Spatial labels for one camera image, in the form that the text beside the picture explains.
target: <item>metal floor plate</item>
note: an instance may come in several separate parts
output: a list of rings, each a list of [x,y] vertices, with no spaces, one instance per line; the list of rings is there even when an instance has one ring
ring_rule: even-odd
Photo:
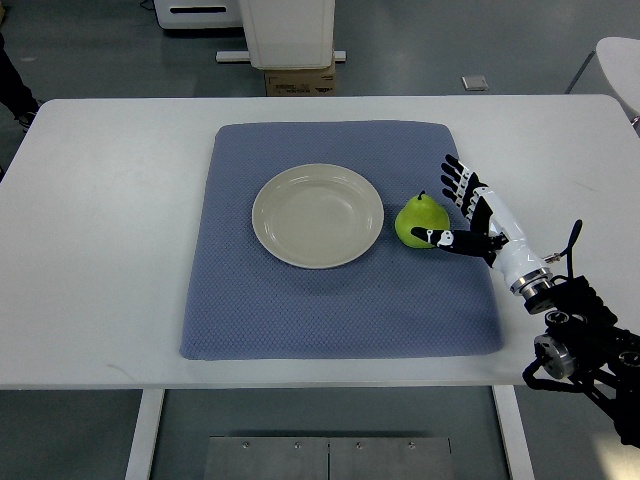
[[[484,75],[466,75],[462,77],[464,89],[468,92],[484,92],[489,90],[489,84]]]
[[[211,437],[205,480],[452,480],[447,438]]]

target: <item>white chair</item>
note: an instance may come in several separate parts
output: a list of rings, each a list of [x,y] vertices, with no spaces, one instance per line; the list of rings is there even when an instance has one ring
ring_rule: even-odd
[[[322,69],[333,60],[335,0],[238,0],[251,65]]]
[[[621,37],[600,40],[564,93],[571,93],[595,55],[598,56],[602,72],[618,100],[633,112],[634,119],[631,123],[637,128],[640,121],[640,40]]]

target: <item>pear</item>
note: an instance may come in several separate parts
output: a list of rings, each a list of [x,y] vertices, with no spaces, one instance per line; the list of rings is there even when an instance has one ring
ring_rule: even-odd
[[[396,217],[396,233],[402,243],[411,248],[433,248],[435,245],[411,235],[413,227],[430,230],[449,230],[449,214],[442,205],[427,195],[424,190],[411,198]]]

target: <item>white plate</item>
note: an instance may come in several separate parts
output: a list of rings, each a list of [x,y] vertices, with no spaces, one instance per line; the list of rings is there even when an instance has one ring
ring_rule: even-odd
[[[384,211],[361,175],[327,164],[301,165],[273,177],[253,203],[253,230],[275,257],[303,268],[350,262],[376,241]]]

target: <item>cardboard box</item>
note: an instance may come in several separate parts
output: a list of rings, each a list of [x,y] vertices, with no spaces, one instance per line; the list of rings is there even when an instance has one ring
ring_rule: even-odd
[[[321,70],[265,70],[267,97],[334,97],[336,63]]]

